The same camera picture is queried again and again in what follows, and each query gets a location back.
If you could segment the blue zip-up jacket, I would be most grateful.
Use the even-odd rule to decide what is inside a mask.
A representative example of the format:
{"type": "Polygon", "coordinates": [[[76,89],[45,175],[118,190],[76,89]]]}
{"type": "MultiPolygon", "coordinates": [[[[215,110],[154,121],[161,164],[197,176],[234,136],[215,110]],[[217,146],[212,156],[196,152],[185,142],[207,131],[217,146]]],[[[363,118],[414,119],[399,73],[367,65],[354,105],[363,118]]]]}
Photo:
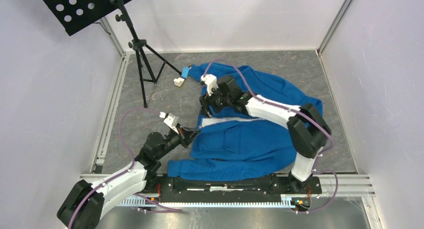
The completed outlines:
{"type": "MultiPolygon", "coordinates": [[[[323,112],[320,99],[302,92],[282,77],[243,65],[234,69],[221,63],[192,65],[189,75],[196,81],[207,72],[217,78],[231,75],[243,91],[273,101],[302,106],[314,105],[323,112]]],[[[212,118],[200,115],[200,133],[192,142],[188,159],[170,160],[167,173],[195,181],[239,181],[275,173],[295,161],[296,150],[289,131],[271,121],[255,119],[230,107],[212,118]]]]}

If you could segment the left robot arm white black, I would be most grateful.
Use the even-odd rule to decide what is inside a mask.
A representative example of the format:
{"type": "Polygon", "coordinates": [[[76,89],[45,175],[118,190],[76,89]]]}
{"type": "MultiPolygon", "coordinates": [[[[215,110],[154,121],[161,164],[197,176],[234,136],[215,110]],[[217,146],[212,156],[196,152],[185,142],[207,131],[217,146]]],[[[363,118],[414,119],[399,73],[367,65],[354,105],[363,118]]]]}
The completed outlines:
{"type": "Polygon", "coordinates": [[[94,229],[124,199],[157,187],[161,158],[178,146],[188,147],[199,129],[178,126],[167,135],[150,133],[138,155],[124,168],[94,182],[78,181],[58,209],[56,217],[69,229],[94,229]]]}

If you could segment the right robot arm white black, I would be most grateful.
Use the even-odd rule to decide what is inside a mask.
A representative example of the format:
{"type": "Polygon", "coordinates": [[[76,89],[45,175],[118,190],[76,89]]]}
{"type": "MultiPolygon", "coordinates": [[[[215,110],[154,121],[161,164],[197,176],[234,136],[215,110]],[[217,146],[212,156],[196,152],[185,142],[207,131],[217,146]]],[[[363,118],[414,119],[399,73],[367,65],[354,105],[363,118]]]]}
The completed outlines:
{"type": "Polygon", "coordinates": [[[273,101],[250,89],[243,91],[231,75],[217,78],[205,74],[200,78],[206,92],[200,98],[201,114],[211,118],[224,108],[260,118],[286,128],[296,151],[289,173],[289,188],[302,193],[309,187],[309,179],[319,153],[331,137],[331,130],[318,109],[311,103],[302,106],[273,101]]]}

